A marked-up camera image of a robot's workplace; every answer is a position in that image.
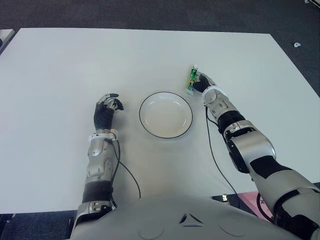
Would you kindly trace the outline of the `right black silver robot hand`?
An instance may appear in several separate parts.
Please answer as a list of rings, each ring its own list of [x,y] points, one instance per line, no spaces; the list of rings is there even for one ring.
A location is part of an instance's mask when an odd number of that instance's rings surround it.
[[[199,71],[195,74],[195,80],[192,83],[192,87],[200,93],[203,93],[208,87],[215,85],[216,83],[209,76]]]

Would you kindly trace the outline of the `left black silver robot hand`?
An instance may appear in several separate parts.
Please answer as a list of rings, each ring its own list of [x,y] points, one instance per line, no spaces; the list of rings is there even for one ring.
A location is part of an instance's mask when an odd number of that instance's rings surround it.
[[[110,130],[112,128],[114,113],[123,110],[124,106],[119,100],[119,94],[108,93],[103,95],[95,105],[93,115],[95,130]]]

